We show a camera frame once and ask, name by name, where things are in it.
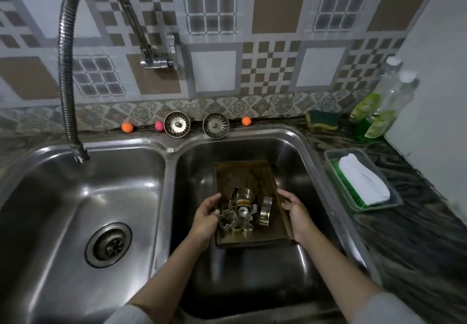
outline orange ball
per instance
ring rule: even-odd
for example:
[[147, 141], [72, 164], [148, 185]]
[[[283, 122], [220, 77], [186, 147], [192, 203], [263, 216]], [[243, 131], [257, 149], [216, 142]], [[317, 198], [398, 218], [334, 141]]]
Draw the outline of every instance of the orange ball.
[[134, 128], [135, 127], [133, 126], [133, 124], [131, 122], [124, 122], [123, 124], [121, 124], [121, 129], [124, 132], [133, 132]]
[[251, 124], [251, 118], [248, 117], [248, 116], [245, 116], [243, 119], [242, 119], [242, 124], [245, 125], [245, 126], [248, 126]]

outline sink strainer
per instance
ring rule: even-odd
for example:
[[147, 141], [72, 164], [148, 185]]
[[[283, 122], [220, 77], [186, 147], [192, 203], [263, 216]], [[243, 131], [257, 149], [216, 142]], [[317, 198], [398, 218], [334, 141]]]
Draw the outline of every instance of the sink strainer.
[[169, 113], [164, 119], [164, 129], [172, 137], [183, 137], [190, 131], [190, 119], [182, 112]]
[[111, 223], [99, 229], [89, 240], [86, 261], [95, 268], [106, 268], [125, 255], [130, 243], [130, 228], [124, 223]]
[[209, 114], [203, 120], [203, 130], [210, 138], [221, 139], [229, 131], [229, 120], [222, 114]]

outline plastic bottle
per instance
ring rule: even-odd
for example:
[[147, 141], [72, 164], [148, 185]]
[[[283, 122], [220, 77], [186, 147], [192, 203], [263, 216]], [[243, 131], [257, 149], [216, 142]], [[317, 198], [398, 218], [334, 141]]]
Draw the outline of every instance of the plastic bottle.
[[386, 93], [377, 109], [359, 122], [356, 128], [358, 140], [371, 140], [382, 136], [396, 120], [400, 110], [413, 99], [417, 73], [403, 70], [395, 85]]
[[370, 114], [377, 108], [383, 99], [385, 92], [388, 91], [397, 80], [397, 72], [402, 66], [402, 60], [396, 56], [389, 56], [383, 65], [383, 73], [381, 80], [375, 89], [368, 94], [350, 113], [350, 117], [360, 121], [366, 115]]

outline white wall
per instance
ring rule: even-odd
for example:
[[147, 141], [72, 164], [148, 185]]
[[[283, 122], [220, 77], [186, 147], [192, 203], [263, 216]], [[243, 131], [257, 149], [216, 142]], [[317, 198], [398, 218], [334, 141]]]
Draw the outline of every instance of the white wall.
[[398, 56], [421, 83], [386, 138], [467, 219], [467, 0], [431, 0]]

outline tiled wall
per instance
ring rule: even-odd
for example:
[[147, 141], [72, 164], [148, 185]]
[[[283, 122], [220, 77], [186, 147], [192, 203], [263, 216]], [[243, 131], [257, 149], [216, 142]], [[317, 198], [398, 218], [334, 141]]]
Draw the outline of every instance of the tiled wall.
[[[80, 129], [219, 112], [345, 111], [377, 82], [429, 0], [131, 0], [149, 42], [178, 70], [145, 70], [117, 0], [82, 0], [74, 84]], [[0, 136], [62, 131], [61, 0], [0, 0]]]

